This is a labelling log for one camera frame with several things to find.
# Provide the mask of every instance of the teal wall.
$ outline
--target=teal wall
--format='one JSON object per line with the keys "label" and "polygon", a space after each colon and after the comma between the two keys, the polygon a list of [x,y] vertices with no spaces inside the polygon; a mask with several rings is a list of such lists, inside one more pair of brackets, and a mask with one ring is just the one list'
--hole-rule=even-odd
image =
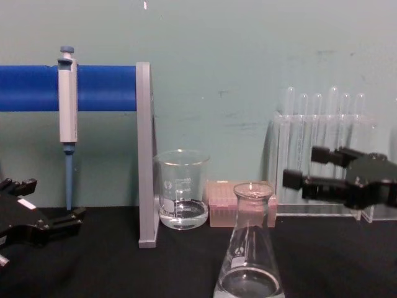
{"label": "teal wall", "polygon": [[[159,151],[203,149],[210,179],[259,179],[289,85],[364,92],[377,149],[397,159],[396,9],[392,0],[148,0],[147,10],[142,0],[3,1],[0,63],[54,65],[64,44],[80,64],[148,61]],[[1,174],[39,179],[40,206],[63,205],[57,121],[0,113]],[[79,116],[77,204],[136,204],[135,122],[134,113]]]}

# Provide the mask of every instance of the erlenmeyer flask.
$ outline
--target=erlenmeyer flask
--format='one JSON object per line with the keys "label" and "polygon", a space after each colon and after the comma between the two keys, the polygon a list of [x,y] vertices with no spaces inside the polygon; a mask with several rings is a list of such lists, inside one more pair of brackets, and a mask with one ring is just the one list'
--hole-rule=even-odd
{"label": "erlenmeyer flask", "polygon": [[214,298],[284,298],[280,274],[267,229],[267,183],[234,187],[238,198],[236,225],[216,282]]}

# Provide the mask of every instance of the flask neck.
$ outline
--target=flask neck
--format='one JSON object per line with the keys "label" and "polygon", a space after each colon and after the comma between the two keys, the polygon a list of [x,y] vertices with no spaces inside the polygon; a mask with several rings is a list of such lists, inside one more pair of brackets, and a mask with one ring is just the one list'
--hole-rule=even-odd
{"label": "flask neck", "polygon": [[237,199],[236,228],[267,227],[268,199],[250,199],[240,196],[237,196]]}

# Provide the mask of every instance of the glass beaker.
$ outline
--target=glass beaker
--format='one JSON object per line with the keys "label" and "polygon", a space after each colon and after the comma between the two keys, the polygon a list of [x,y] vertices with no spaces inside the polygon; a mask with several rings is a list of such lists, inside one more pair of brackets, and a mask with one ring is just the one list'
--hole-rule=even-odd
{"label": "glass beaker", "polygon": [[267,229],[267,183],[234,187],[238,198],[236,225],[223,260],[214,298],[285,297]]}
{"label": "glass beaker", "polygon": [[210,157],[196,150],[174,150],[154,157],[159,166],[161,222],[176,230],[205,223],[208,206],[203,202]]}

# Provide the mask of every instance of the clear liquid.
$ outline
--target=clear liquid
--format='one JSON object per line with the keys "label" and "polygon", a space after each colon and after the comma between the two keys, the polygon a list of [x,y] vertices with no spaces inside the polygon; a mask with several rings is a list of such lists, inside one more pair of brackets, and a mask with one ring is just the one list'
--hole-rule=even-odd
{"label": "clear liquid", "polygon": [[285,298],[276,278],[255,267],[229,271],[217,284],[213,298]]}
{"label": "clear liquid", "polygon": [[170,214],[160,208],[159,216],[165,226],[176,230],[197,228],[208,219],[208,207],[202,201],[179,201],[175,204],[175,210]]}

